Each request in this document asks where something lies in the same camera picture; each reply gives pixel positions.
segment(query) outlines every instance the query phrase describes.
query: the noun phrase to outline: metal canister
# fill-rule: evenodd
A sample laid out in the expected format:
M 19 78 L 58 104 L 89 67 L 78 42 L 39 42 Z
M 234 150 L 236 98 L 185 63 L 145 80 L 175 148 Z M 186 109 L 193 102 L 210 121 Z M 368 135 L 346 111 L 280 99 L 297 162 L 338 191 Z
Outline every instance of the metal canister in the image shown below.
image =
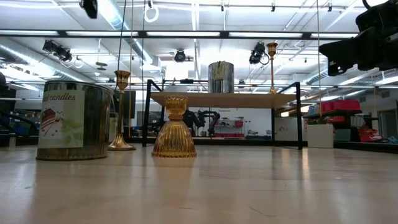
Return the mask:
M 91 83 L 46 82 L 36 159 L 105 158 L 112 95 L 110 88 Z
M 234 65 L 215 62 L 209 65 L 209 92 L 234 93 Z

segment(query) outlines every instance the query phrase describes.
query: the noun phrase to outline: gold candlestick holder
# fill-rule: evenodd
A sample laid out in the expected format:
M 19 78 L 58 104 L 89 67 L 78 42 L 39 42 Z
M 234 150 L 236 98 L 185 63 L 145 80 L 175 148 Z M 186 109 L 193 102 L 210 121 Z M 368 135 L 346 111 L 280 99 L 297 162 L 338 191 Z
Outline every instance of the gold candlestick holder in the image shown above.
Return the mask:
M 134 146 L 128 145 L 123 139 L 122 126 L 123 126 L 123 95 L 124 89 L 127 87 L 128 78 L 130 77 L 130 72 L 127 71 L 115 71 L 116 74 L 116 85 L 119 87 L 119 114 L 118 114 L 118 133 L 116 134 L 116 138 L 109 145 L 108 150 L 110 151 L 127 151 L 127 150 L 136 150 Z
M 193 145 L 192 135 L 187 125 L 182 121 L 187 108 L 186 96 L 166 96 L 166 110 L 169 119 L 156 139 L 154 157 L 189 158 L 196 157 L 197 152 Z
M 278 44 L 274 42 L 267 44 L 269 60 L 271 61 L 271 89 L 269 90 L 269 94 L 277 93 L 274 87 L 274 55 L 276 54 L 277 46 Z

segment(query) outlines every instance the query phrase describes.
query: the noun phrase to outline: shelf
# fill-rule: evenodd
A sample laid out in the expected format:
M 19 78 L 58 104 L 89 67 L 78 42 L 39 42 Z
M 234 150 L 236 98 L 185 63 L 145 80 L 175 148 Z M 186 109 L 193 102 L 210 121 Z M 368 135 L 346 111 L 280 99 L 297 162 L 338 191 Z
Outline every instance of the shelf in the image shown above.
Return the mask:
M 322 113 L 322 116 L 340 116 L 340 115 L 354 115 L 354 114 L 359 114 L 362 113 L 361 110 L 338 110 L 338 111 L 328 111 Z M 303 116 L 303 118 L 319 118 L 319 114 L 313 114 L 313 115 L 307 115 Z
M 294 101 L 295 95 L 287 94 L 237 94 L 237 93 L 175 93 L 154 92 L 151 98 L 165 106 L 165 96 L 187 96 L 188 106 L 204 108 L 280 108 Z

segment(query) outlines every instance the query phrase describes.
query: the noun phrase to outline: ceiling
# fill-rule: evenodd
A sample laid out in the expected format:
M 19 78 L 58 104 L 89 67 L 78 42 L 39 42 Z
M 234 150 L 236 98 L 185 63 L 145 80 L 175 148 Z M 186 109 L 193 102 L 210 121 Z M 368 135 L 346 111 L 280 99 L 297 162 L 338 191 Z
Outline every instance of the ceiling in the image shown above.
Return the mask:
M 107 16 L 114 13 L 109 9 L 112 1 L 117 5 L 119 13 L 123 15 L 126 24 L 132 24 L 133 30 L 254 30 L 254 31 L 296 31 L 316 32 L 318 30 L 316 0 L 153 0 L 153 5 L 159 10 L 159 17 L 154 22 L 144 19 L 144 1 L 127 0 L 98 0 L 99 11 L 97 19 L 89 19 L 85 11 L 78 6 L 80 0 L 17 0 L 0 1 L 0 29 L 37 29 L 37 30 L 114 30 L 107 21 Z M 271 5 L 275 2 L 275 11 L 271 12 Z M 328 12 L 329 0 L 319 0 L 319 31 L 320 32 L 358 32 L 355 18 L 366 9 L 360 0 L 333 0 L 333 9 Z M 368 0 L 370 5 L 384 1 Z M 155 16 L 155 10 L 147 12 L 148 18 Z M 267 83 L 271 79 L 271 66 L 250 65 L 248 57 L 257 42 L 278 43 L 277 55 L 274 60 L 276 83 L 291 84 L 305 83 L 318 75 L 318 69 L 326 69 L 327 59 L 320 55 L 318 67 L 318 45 L 326 41 L 313 40 L 247 40 L 247 39 L 139 39 L 148 54 L 160 58 L 157 71 L 144 71 L 139 56 L 131 51 L 126 41 L 118 39 L 72 39 L 52 38 L 57 44 L 68 48 L 79 58 L 75 64 L 62 65 L 57 57 L 46 54 L 42 37 L 0 37 L 0 45 L 7 43 L 7 47 L 18 49 L 20 54 L 39 55 L 30 67 L 38 67 L 39 63 L 48 62 L 54 69 L 62 70 L 73 79 L 86 82 L 106 82 L 114 78 L 117 69 L 131 70 L 132 82 L 142 82 L 154 79 L 160 82 L 165 75 L 168 65 L 173 65 L 173 54 L 177 49 L 184 49 L 191 58 L 184 62 L 188 69 L 189 78 L 208 77 L 208 65 L 219 60 L 234 64 L 235 82 L 244 80 L 246 83 Z M 199 74 L 195 72 L 195 62 L 198 62 Z M 105 71 L 99 71 L 96 62 L 108 64 Z M 341 85 L 355 77 L 357 83 L 368 85 L 368 82 L 378 78 L 377 71 L 368 73 L 352 69 L 347 74 L 338 77 L 322 79 L 322 85 Z M 12 78 L 7 80 L 29 81 L 28 78 Z M 261 88 L 257 91 L 268 91 Z

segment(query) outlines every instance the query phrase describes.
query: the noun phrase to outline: wooden tabletop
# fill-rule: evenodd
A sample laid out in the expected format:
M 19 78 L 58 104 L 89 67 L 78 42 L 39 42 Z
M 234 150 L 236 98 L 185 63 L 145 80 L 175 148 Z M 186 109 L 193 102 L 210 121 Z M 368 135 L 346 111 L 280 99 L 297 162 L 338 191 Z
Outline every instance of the wooden tabletop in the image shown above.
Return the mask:
M 154 92 L 150 97 L 165 106 L 165 96 L 188 97 L 188 106 L 210 108 L 280 108 L 295 100 L 295 95 L 286 94 L 239 94 L 239 93 L 180 93 Z

